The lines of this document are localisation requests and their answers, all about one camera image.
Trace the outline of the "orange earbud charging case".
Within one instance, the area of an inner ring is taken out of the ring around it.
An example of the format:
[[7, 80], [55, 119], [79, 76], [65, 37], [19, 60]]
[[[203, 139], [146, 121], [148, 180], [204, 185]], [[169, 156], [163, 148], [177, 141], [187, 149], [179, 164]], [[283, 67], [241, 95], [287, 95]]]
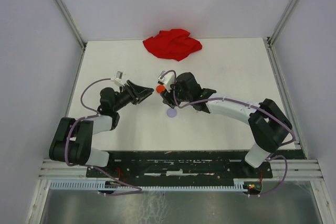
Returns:
[[158, 86], [156, 87], [156, 92], [157, 92], [157, 93], [161, 94], [161, 93], [164, 92], [164, 91], [165, 91], [165, 86], [164, 86], [164, 85], [158, 85]]

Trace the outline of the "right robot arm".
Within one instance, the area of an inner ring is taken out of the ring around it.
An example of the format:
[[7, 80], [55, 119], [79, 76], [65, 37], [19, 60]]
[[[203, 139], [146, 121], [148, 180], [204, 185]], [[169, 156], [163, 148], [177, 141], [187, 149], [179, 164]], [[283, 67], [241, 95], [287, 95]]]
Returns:
[[246, 102], [229, 98], [216, 90], [202, 88], [190, 72], [177, 75], [174, 70], [163, 71], [158, 77], [163, 87], [160, 96], [171, 109], [191, 106], [198, 112], [219, 114], [241, 121], [250, 127], [255, 140], [241, 164], [246, 177], [254, 177], [260, 165], [278, 148], [290, 144], [286, 138], [293, 135], [292, 124], [271, 99]]

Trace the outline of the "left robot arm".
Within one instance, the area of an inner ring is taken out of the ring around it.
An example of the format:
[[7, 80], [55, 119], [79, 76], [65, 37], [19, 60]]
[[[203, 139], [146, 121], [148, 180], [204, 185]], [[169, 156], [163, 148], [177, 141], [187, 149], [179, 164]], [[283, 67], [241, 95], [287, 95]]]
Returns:
[[61, 118], [49, 148], [49, 158], [69, 166], [97, 166], [103, 176], [112, 176], [116, 171], [115, 162], [110, 160], [109, 152], [92, 147], [92, 138], [98, 133], [114, 130], [119, 123], [119, 110], [128, 104], [140, 104], [153, 92], [154, 89], [129, 80], [119, 91], [111, 87], [102, 89], [95, 115]]

